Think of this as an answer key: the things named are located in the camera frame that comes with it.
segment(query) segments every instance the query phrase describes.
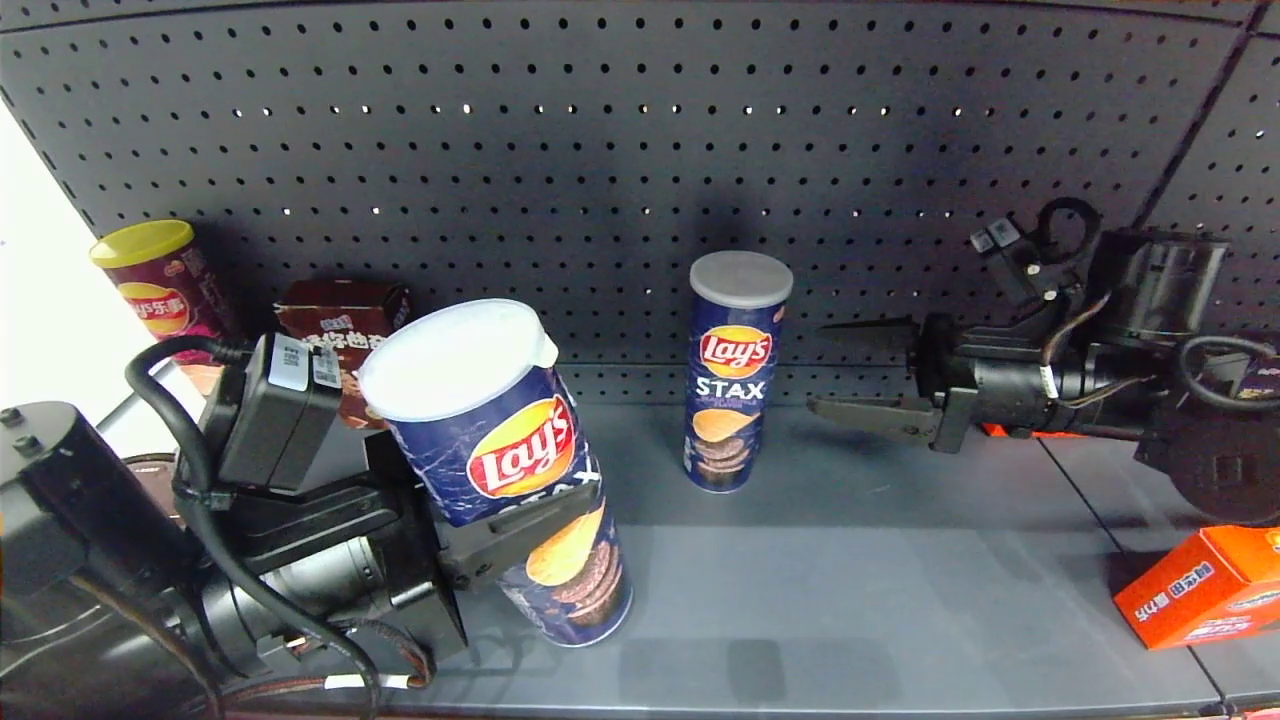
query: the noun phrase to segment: brown snack box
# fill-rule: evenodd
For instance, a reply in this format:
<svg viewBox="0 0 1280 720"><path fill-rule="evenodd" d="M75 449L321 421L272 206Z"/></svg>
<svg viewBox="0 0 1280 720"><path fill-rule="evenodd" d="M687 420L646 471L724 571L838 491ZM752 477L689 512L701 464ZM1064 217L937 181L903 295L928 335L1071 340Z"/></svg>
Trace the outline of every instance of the brown snack box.
<svg viewBox="0 0 1280 720"><path fill-rule="evenodd" d="M357 429L385 429L387 421L365 404L355 372L408 320L408 290L396 283L298 281L275 304L275 315L294 338L338 352L343 421Z"/></svg>

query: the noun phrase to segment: potato chip image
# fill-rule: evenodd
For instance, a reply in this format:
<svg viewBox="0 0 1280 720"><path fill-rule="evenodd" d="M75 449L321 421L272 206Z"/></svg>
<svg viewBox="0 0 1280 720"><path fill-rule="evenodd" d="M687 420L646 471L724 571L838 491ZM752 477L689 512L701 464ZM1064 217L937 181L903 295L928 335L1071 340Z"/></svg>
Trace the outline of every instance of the potato chip image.
<svg viewBox="0 0 1280 720"><path fill-rule="evenodd" d="M579 515L564 529L529 553L525 573L540 585L556 587L573 579L586 565L595 544L595 536L604 520L604 503L585 515Z"/></svg>
<svg viewBox="0 0 1280 720"><path fill-rule="evenodd" d="M759 414L744 415L735 410L723 410L719 407L701 410L694 414L694 432L707 442L719 442L732 437L733 433L741 430L759 416Z"/></svg>

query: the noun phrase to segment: black pegboard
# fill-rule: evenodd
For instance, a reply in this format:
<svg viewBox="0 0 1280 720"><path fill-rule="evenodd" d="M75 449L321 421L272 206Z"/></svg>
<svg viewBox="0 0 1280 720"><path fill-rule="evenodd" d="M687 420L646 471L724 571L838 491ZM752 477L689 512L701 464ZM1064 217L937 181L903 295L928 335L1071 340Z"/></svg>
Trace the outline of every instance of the black pegboard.
<svg viewBox="0 0 1280 720"><path fill-rule="evenodd" d="M1206 329L1280 328L1280 40L1244 47L1151 222L1231 240Z"/></svg>
<svg viewBox="0 0 1280 720"><path fill-rule="evenodd" d="M566 364L562 372L564 383L582 402L635 405L685 401L682 365ZM804 405L814 395L902 397L915 395L915 380L896 366L782 365L771 386L769 404Z"/></svg>
<svg viewBox="0 0 1280 720"><path fill-rule="evenodd" d="M1006 320L968 234L1064 193L1129 223L1236 33L1012 4L292 4L12 32L0 85L95 232L195 220L260 318L293 279L397 277L428 307L522 299L568 361L678 364L689 263L744 247L796 270L783 363L893 364L813 331Z"/></svg>
<svg viewBox="0 0 1280 720"><path fill-rule="evenodd" d="M3 0L0 32L42 26L106 20L146 14L189 12L236 5L283 5L298 0ZM1105 8L1126 13L1158 13L1239 23L1249 3L1236 0L1056 0L1056 5Z"/></svg>
<svg viewBox="0 0 1280 720"><path fill-rule="evenodd" d="M1266 15L1263 15L1262 22L1258 23L1258 32L1280 35L1280 5L1276 5L1275 3L1267 5Z"/></svg>

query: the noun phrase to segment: lay's stax can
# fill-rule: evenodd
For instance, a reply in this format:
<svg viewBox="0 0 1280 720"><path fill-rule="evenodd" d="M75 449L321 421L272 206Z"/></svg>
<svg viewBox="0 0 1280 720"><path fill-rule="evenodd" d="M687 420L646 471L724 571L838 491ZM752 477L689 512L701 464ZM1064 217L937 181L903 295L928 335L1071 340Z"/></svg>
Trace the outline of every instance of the lay's stax can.
<svg viewBox="0 0 1280 720"><path fill-rule="evenodd" d="M699 258L685 386L685 471L709 492L746 483L760 447L764 401L778 364L778 323L791 270L758 252Z"/></svg>
<svg viewBox="0 0 1280 720"><path fill-rule="evenodd" d="M527 305L476 300L404 325L360 369L365 401L445 520L466 525L589 480L600 468ZM553 643L616 629L632 588L604 497L498 579Z"/></svg>

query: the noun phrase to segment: grey plastic lid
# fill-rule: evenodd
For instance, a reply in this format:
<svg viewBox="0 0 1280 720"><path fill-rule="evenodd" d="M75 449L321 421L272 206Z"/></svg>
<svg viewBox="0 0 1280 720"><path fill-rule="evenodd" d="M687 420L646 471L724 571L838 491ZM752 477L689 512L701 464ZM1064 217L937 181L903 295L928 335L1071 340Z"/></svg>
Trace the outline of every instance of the grey plastic lid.
<svg viewBox="0 0 1280 720"><path fill-rule="evenodd" d="M703 255L689 269L694 292L739 310L777 305L791 295L794 283L791 269L781 260L741 250Z"/></svg>

